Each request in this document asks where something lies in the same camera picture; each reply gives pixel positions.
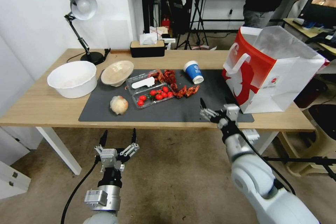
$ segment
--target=bag handle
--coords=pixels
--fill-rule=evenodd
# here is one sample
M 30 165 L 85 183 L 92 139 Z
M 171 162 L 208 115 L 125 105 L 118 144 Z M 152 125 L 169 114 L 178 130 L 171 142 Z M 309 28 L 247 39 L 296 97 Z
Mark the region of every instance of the bag handle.
M 231 55 L 232 50 L 233 50 L 236 46 L 239 46 L 238 43 L 233 43 L 233 45 L 231 46 L 231 48 L 230 48 L 230 50 L 229 50 L 229 57 L 230 57 L 230 55 Z M 240 69 L 240 67 L 242 66 L 242 64 L 243 64 L 245 61 L 247 61 L 247 62 L 250 61 L 250 58 L 251 58 L 250 55 L 248 55 L 247 53 L 244 53 L 244 54 L 239 58 L 239 60 L 237 61 L 237 63 L 234 65 L 234 67 L 231 68 L 231 67 L 228 65 L 228 61 L 226 61 L 226 62 L 224 63 L 224 65 L 223 65 L 223 68 L 226 70 L 226 72 L 227 72 L 228 74 L 230 74 L 230 75 L 231 75 L 231 74 L 235 74 L 235 73 L 238 72 L 238 70 Z

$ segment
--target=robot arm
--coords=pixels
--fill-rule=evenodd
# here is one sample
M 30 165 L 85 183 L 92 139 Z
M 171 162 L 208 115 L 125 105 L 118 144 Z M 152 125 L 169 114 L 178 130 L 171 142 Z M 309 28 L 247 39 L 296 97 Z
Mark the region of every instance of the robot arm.
M 232 163 L 232 181 L 255 209 L 259 223 L 318 224 L 310 210 L 280 184 L 271 167 L 250 147 L 259 135 L 256 130 L 241 132 L 238 129 L 238 112 L 236 104 L 227 104 L 223 109 L 213 111 L 201 99 L 200 114 L 216 123 L 222 131 L 226 153 Z
M 121 172 L 125 163 L 139 150 L 136 131 L 133 129 L 132 142 L 129 146 L 117 149 L 104 149 L 107 131 L 100 139 L 100 144 L 95 146 L 101 160 L 103 178 L 98 182 L 97 190 L 89 190 L 84 202 L 90 206 L 96 214 L 88 218 L 84 224 L 117 224 L 117 213 L 120 209 L 119 192 L 122 187 Z

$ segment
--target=lamp base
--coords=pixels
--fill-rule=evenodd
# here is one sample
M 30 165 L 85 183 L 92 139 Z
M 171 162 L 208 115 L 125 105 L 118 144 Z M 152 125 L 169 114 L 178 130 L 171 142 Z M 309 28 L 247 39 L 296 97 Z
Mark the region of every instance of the lamp base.
M 80 60 L 89 61 L 95 65 L 103 63 L 106 59 L 100 52 L 90 52 L 91 60 L 88 59 L 88 55 L 83 55 Z

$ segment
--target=desk lamp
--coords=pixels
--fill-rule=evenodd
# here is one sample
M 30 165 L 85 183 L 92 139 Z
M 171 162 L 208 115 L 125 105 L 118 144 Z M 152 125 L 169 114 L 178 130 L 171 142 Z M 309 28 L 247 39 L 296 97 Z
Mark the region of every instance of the desk lamp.
M 88 20 L 94 16 L 97 11 L 97 1 L 96 0 L 70 0 L 71 12 L 64 17 L 68 21 L 73 32 L 76 34 L 78 41 L 85 50 L 85 55 L 81 57 L 82 61 L 89 61 L 95 65 L 103 63 L 106 59 L 100 52 L 90 52 L 90 48 L 85 40 L 79 36 L 76 29 L 72 25 L 72 21 L 75 19 Z

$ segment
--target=blue paper cup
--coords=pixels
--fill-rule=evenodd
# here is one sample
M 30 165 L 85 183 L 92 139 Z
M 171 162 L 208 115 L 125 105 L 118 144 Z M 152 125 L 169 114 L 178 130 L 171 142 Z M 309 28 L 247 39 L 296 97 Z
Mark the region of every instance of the blue paper cup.
M 189 75 L 194 84 L 200 84 L 201 82 L 204 81 L 201 70 L 198 67 L 197 61 L 187 62 L 184 65 L 183 70 Z

